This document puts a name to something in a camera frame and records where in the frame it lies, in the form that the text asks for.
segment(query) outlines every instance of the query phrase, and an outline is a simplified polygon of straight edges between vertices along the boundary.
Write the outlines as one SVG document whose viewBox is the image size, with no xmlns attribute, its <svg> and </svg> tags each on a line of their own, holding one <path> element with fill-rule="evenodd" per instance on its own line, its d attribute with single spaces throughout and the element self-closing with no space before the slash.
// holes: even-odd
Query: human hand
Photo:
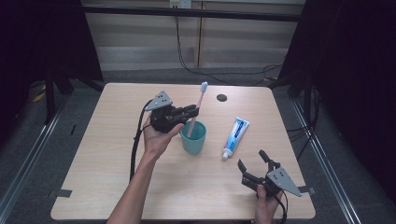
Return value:
<svg viewBox="0 0 396 224">
<path fill-rule="evenodd" d="M 263 185 L 257 185 L 257 194 L 259 195 L 259 200 L 257 200 L 256 206 L 256 223 L 270 224 L 274 218 L 278 202 L 274 197 L 267 198 L 267 192 Z M 280 191 L 276 197 L 280 200 L 282 191 Z"/>
<path fill-rule="evenodd" d="M 143 130 L 143 134 L 145 135 L 145 154 L 152 156 L 155 160 L 158 160 L 165 152 L 172 138 L 177 135 L 181 129 L 183 129 L 184 124 L 178 124 L 169 133 L 161 133 L 155 131 L 149 123 L 150 118 L 148 116 L 148 119 L 143 125 L 143 127 L 147 127 Z"/>
</svg>

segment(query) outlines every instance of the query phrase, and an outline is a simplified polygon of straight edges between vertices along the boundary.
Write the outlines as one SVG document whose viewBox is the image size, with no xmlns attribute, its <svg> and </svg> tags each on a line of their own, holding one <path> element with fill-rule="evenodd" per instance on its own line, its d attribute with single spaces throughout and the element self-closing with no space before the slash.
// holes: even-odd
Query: gray floor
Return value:
<svg viewBox="0 0 396 224">
<path fill-rule="evenodd" d="M 276 77 L 278 68 L 258 75 L 244 75 L 246 72 L 262 71 L 257 69 L 207 69 L 210 73 L 240 72 L 240 75 L 199 76 L 183 69 L 142 70 L 142 71 L 107 71 L 104 72 L 106 82 L 136 83 L 184 83 L 200 84 L 207 80 L 210 85 L 245 85 L 249 86 L 260 81 L 263 76 Z M 75 91 L 66 97 L 64 110 L 59 121 L 38 157 L 34 169 L 29 174 L 23 190 L 11 210 L 6 223 L 62 223 L 50 217 L 50 209 L 55 199 L 48 197 L 51 190 L 60 189 L 68 168 L 75 156 L 78 144 L 85 132 L 92 111 L 100 97 L 84 84 L 73 81 Z M 273 93 L 287 130 L 301 127 L 291 99 L 286 94 L 287 87 L 274 89 Z M 39 88 L 31 90 L 31 96 L 16 120 L 15 129 L 0 151 L 0 195 L 6 193 L 14 176 L 24 162 L 29 150 L 39 136 L 46 115 L 45 100 L 32 103 L 31 99 L 39 92 Z M 57 105 L 64 96 L 56 94 Z M 300 152 L 307 138 L 292 137 L 290 141 L 296 155 Z M 319 110 L 316 128 L 318 138 L 326 150 L 334 171 L 340 178 L 347 195 L 353 202 L 361 223 L 396 223 L 396 209 L 383 190 L 364 167 L 355 159 L 347 143 L 340 139 L 332 118 L 324 105 Z M 288 221 L 287 223 L 348 223 L 339 206 L 329 182 L 323 173 L 318 159 L 311 146 L 305 150 L 299 160 L 306 184 L 316 190 L 312 201 L 317 211 L 313 219 L 306 221 Z M 65 223 L 86 223 L 73 221 Z"/>
</svg>

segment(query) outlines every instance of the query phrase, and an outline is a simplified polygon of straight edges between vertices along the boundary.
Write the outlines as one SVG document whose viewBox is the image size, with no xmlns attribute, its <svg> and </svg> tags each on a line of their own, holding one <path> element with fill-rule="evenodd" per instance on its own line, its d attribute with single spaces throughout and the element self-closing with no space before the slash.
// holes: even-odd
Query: forearm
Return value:
<svg viewBox="0 0 396 224">
<path fill-rule="evenodd" d="M 107 223 L 140 223 L 156 158 L 144 154 Z"/>
</svg>

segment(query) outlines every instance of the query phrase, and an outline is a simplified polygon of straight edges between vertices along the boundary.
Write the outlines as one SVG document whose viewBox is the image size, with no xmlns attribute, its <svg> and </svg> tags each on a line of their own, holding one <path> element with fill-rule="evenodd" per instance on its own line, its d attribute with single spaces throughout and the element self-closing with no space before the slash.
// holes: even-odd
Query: wooden table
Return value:
<svg viewBox="0 0 396 224">
<path fill-rule="evenodd" d="M 176 107 L 196 104 L 199 90 L 200 85 L 107 84 L 62 186 L 72 194 L 57 198 L 52 218 L 107 219 L 129 182 L 132 145 L 144 104 L 160 91 L 166 91 Z M 218 101 L 219 94 L 228 100 Z M 223 161 L 221 150 L 235 117 L 250 125 L 235 153 Z M 203 150 L 192 156 L 182 148 L 180 135 L 173 138 L 156 164 L 143 219 L 253 219 L 256 193 L 241 184 L 237 162 L 241 159 L 248 172 L 264 176 L 267 163 L 259 156 L 260 149 L 280 162 L 297 186 L 305 185 L 271 90 L 209 85 L 197 120 L 207 128 Z M 136 163 L 143 151 L 142 135 Z M 315 215 L 308 194 L 299 198 L 288 193 L 288 198 L 289 219 Z M 281 215 L 279 206 L 275 218 Z"/>
</svg>

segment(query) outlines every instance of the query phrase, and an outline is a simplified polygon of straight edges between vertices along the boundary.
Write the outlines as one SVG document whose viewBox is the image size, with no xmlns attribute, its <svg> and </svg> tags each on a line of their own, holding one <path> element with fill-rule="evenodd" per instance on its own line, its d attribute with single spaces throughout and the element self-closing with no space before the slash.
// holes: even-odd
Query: toothpaste tube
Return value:
<svg viewBox="0 0 396 224">
<path fill-rule="evenodd" d="M 224 149 L 223 149 L 224 160 L 227 160 L 230 156 L 233 155 L 233 152 L 236 149 L 236 145 L 238 145 L 239 140 L 242 138 L 242 135 L 247 129 L 249 123 L 250 122 L 248 122 L 247 120 L 243 120 L 240 118 L 235 119 L 233 130 L 231 131 L 230 137 L 228 137 L 228 140 L 224 145 Z"/>
</svg>

